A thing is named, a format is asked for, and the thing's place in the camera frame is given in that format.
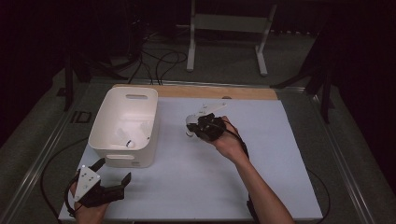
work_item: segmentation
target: forearm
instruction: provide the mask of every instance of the forearm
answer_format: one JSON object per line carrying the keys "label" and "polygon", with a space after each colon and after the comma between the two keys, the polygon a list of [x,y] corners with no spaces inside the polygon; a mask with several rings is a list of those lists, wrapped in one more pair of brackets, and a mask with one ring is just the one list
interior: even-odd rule
{"label": "forearm", "polygon": [[234,162],[260,223],[294,223],[289,211],[247,158]]}

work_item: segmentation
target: person's right arm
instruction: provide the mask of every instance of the person's right arm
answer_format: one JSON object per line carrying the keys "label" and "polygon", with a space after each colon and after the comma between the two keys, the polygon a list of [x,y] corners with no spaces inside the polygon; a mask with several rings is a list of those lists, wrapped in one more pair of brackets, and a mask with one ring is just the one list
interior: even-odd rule
{"label": "person's right arm", "polygon": [[[229,123],[227,117],[223,117],[223,120],[226,121],[227,130],[237,133],[237,130]],[[211,144],[216,147],[221,155],[228,158],[235,165],[253,201],[260,223],[294,223],[288,209],[251,164],[235,136],[230,133],[224,133]]]}

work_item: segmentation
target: metal leg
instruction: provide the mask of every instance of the metal leg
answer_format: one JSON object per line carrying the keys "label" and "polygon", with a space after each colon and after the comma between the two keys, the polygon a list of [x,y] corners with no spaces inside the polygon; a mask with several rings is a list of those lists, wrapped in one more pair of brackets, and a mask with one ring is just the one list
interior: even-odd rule
{"label": "metal leg", "polygon": [[262,55],[262,51],[265,46],[265,42],[267,41],[268,35],[270,34],[271,24],[276,12],[276,5],[271,7],[270,14],[264,24],[264,31],[262,32],[262,42],[259,46],[256,46],[256,55],[257,55],[257,62],[259,63],[260,75],[266,77],[268,75],[267,67],[265,66],[265,60]]}
{"label": "metal leg", "polygon": [[190,47],[189,55],[187,58],[187,71],[194,70],[195,61],[195,0],[191,0],[191,26],[190,26]]}

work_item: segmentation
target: gray floor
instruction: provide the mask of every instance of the gray floor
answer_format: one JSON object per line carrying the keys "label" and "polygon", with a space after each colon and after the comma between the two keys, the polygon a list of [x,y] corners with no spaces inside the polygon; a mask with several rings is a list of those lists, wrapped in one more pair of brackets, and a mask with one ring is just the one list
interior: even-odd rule
{"label": "gray floor", "polygon": [[[208,40],[211,39],[209,35],[202,33],[198,38],[194,71],[186,72],[186,63],[179,63],[163,77],[163,84],[265,88],[296,75],[315,40],[303,35],[270,35],[264,51],[269,75],[261,77],[251,36],[230,34],[219,41]],[[145,51],[157,57],[168,52],[158,48],[187,53],[188,44],[184,35],[164,41],[160,36],[154,36],[145,45]],[[143,56],[149,69],[142,66],[132,83],[148,83],[149,72],[154,77],[158,60],[147,54]],[[175,55],[165,58],[175,59]],[[169,64],[162,63],[159,74],[166,71],[167,66]],[[120,74],[130,77],[136,68],[137,64]],[[89,84],[76,82],[76,101],[70,112],[64,113],[64,98],[56,97],[56,92],[64,85],[63,78],[63,73],[54,78],[53,88],[0,150],[2,223],[56,222],[38,187],[43,164],[35,161],[47,161],[54,152],[87,137],[93,119],[89,123],[70,123],[73,112],[89,111],[95,115],[106,91],[114,83],[120,83],[98,73]],[[317,98],[302,93],[301,87],[306,81],[293,84],[294,88],[277,91],[277,95],[288,114],[304,163],[312,171],[309,175],[323,214],[329,207],[329,198],[320,180],[330,193],[331,209],[323,223],[396,223],[395,196],[379,172],[337,89],[332,88],[331,124],[326,125],[318,115]],[[57,211],[63,203],[64,187],[76,171],[85,145],[86,141],[82,141],[68,147],[54,159],[44,175],[45,191]]]}

